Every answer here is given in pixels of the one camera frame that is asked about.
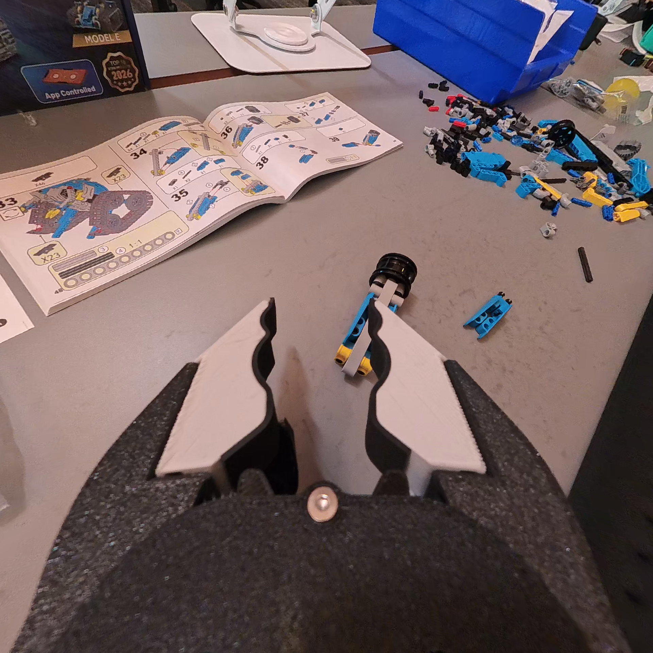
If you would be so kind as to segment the white stand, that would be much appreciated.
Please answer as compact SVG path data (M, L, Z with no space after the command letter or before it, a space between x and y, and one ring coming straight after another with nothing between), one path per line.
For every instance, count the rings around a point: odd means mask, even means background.
M284 17L240 13L236 1L224 1L222 14L199 12L191 22L229 67L249 74L369 68L371 59L326 22L335 3Z

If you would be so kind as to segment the pile of toy bricks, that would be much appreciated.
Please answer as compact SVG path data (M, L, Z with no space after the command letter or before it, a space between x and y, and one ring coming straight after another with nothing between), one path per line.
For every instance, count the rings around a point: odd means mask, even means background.
M447 126L423 130L424 150L438 165L500 188L516 180L518 197L533 197L551 217L580 206L599 208L611 223L652 218L652 167L639 157L639 142L610 148L607 127L589 138L570 119L533 123L510 105L464 94L444 102Z

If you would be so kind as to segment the clear plastic parts bags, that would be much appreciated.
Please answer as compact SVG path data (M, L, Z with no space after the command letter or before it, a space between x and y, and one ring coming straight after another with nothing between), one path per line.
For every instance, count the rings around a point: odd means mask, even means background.
M557 1L522 1L543 14L543 20L535 39L528 64L532 63L564 23L573 15L573 10L558 7Z

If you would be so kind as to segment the wheel and beam assembly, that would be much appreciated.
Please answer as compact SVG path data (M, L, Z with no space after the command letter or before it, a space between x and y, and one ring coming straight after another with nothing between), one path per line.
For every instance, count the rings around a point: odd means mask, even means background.
M387 253L380 257L370 276L370 287L334 357L350 378L366 376L371 370L371 336L368 330L369 307L374 300L393 313L409 296L417 277L417 266L410 257Z

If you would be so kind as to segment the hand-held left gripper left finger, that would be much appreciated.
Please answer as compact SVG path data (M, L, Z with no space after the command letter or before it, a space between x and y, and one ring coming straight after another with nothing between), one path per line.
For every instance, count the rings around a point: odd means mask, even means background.
M280 448L268 378L275 366L274 298L263 300L202 355L155 475L215 474L235 486L246 469L265 471Z

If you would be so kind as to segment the instruction manual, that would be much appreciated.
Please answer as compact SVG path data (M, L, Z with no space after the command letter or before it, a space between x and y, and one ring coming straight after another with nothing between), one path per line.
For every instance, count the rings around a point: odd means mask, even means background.
M145 122L1 175L1 254L51 315L158 264L244 212L403 146L330 93L234 102L202 123Z

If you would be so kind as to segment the grey desk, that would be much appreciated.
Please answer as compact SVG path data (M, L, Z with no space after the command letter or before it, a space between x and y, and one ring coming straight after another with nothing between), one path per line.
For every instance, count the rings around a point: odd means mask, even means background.
M1 259L34 327L1 344L1 401L26 468L26 508L1 526L1 651L10 652L52 543L87 477L181 367L261 300L275 298L269 384L294 432L300 487L327 479L367 494L364 448L373 376L345 379L334 355L379 257L406 254L418 277L401 316L458 361L506 412L569 492L652 294L652 220L611 224L572 207L463 178L424 152L441 123L417 98L439 74L402 52L359 71L232 77L123 99L48 108L35 125L1 118L1 172L96 146L153 118L321 91L404 146L255 208L164 263L50 317ZM593 282L584 280L584 247ZM496 293L512 300L478 339L469 320Z

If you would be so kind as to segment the blue panel brick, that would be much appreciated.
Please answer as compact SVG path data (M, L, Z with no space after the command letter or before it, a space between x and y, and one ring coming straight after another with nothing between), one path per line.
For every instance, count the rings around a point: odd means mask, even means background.
M463 327L473 329L478 339L483 339L506 316L512 307L512 300L505 296L503 291L496 293L483 305Z

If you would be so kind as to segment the robot kit box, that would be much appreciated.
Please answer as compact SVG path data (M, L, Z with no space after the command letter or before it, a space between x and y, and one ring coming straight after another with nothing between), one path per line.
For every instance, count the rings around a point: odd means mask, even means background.
M149 88L130 1L1 2L2 116Z

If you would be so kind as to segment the blue bin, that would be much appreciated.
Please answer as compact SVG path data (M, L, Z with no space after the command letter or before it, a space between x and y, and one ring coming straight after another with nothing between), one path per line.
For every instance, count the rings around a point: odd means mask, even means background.
M521 1L378 1L373 32L474 97L499 104L558 77L580 49L598 9L557 2L573 15L530 64L543 14Z

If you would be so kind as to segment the black studded mat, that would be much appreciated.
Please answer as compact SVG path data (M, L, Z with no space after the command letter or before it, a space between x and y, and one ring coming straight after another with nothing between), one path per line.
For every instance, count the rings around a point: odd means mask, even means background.
M633 652L652 651L652 300L569 499Z

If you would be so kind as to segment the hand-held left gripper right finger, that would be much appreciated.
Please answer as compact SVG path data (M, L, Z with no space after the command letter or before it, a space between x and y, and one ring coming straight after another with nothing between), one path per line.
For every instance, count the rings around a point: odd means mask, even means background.
M486 463L436 347L374 300L368 317L371 367L366 452L382 473L405 475L426 496L436 472L486 474Z

